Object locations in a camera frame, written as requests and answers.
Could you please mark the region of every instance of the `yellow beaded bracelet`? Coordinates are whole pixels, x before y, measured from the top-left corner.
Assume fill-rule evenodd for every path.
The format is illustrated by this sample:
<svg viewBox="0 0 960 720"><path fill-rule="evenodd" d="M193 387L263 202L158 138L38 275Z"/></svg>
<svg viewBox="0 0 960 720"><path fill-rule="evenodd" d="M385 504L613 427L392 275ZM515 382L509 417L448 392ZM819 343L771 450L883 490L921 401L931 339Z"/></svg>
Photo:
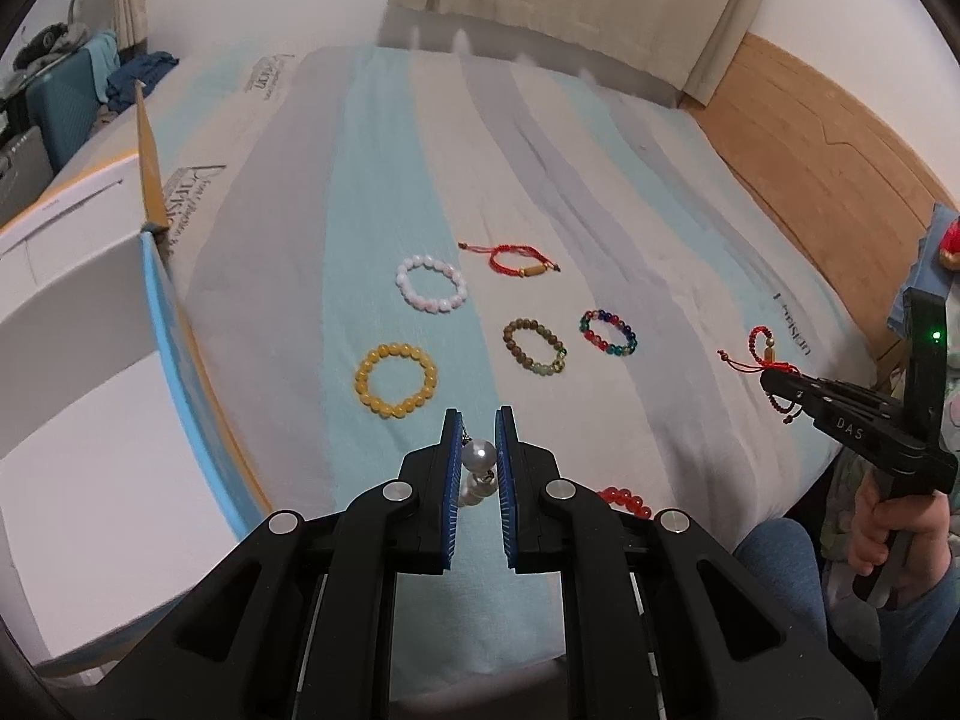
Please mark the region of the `yellow beaded bracelet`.
<svg viewBox="0 0 960 720"><path fill-rule="evenodd" d="M373 366L384 357L409 357L411 360L419 362L424 369L424 385L416 394L411 395L402 403L397 403L397 405L384 403L380 398L371 395L368 388L367 379L373 370ZM434 389L437 389L437 367L430 359L430 355L419 346L410 346L409 343L381 343L380 346L368 352L366 357L363 358L363 362L357 368L353 388L356 389L360 402L373 413L378 413L384 419L391 416L402 419L433 397Z"/></svg>

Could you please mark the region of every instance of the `pink and white bracelet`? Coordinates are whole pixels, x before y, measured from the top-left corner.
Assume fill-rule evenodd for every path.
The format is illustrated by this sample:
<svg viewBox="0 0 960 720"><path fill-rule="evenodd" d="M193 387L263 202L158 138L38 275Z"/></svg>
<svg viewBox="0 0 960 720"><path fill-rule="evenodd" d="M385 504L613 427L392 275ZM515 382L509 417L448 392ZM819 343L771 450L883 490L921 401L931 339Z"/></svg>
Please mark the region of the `pink and white bracelet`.
<svg viewBox="0 0 960 720"><path fill-rule="evenodd" d="M420 266L446 276L457 288L456 292L449 298L424 298L422 295L418 295L407 274ZM429 314L437 314L438 312L447 314L456 308L460 308L467 300L467 282L464 281L464 274L461 274L453 265L435 259L429 254L407 257L400 263L400 267L397 268L397 287L400 288L403 299L411 306L418 311L425 311Z"/></svg>

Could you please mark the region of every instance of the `person's hand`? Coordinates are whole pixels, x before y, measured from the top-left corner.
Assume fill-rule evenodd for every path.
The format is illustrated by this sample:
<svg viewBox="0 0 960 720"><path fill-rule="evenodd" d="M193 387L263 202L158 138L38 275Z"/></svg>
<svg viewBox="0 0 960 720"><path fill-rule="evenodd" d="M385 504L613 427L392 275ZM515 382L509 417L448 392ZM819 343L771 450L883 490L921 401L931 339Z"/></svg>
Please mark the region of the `person's hand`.
<svg viewBox="0 0 960 720"><path fill-rule="evenodd" d="M914 533L904 568L896 577L898 605L906 605L933 589L947 573L952 559L947 544L949 528L950 507L944 493L880 501L870 469L856 492L847 561L861 576L870 576L887 560L890 531Z"/></svg>

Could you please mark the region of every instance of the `wooden headboard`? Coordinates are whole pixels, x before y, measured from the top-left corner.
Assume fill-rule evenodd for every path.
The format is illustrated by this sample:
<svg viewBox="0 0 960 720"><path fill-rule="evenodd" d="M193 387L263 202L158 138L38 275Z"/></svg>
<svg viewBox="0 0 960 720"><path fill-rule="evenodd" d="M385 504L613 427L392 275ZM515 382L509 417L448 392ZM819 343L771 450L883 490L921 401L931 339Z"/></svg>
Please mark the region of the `wooden headboard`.
<svg viewBox="0 0 960 720"><path fill-rule="evenodd" d="M824 274L888 373L901 350L886 317L933 203L954 204L947 190L865 105L754 34L709 105L683 107Z"/></svg>

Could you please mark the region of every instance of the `silver screw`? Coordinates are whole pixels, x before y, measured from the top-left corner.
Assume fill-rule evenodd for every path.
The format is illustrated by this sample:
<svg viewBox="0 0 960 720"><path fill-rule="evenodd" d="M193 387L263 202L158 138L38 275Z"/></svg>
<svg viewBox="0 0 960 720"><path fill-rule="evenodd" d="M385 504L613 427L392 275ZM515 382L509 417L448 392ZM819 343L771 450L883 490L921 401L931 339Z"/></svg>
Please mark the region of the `silver screw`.
<svg viewBox="0 0 960 720"><path fill-rule="evenodd" d="M690 518L679 509L668 509L661 514L661 525L670 533L683 533L690 527Z"/></svg>
<svg viewBox="0 0 960 720"><path fill-rule="evenodd" d="M291 514L291 512L278 512L270 518L269 523L270 532L276 533L277 536L293 533L298 525L299 519L296 518L296 514Z"/></svg>
<svg viewBox="0 0 960 720"><path fill-rule="evenodd" d="M414 493L414 488L406 482L396 480L383 488L383 497L388 501L405 501Z"/></svg>
<svg viewBox="0 0 960 720"><path fill-rule="evenodd" d="M546 494L551 498L556 498L558 501L573 498L576 491L577 488L573 482L568 482L568 480L565 479L554 479L552 482L546 483Z"/></svg>

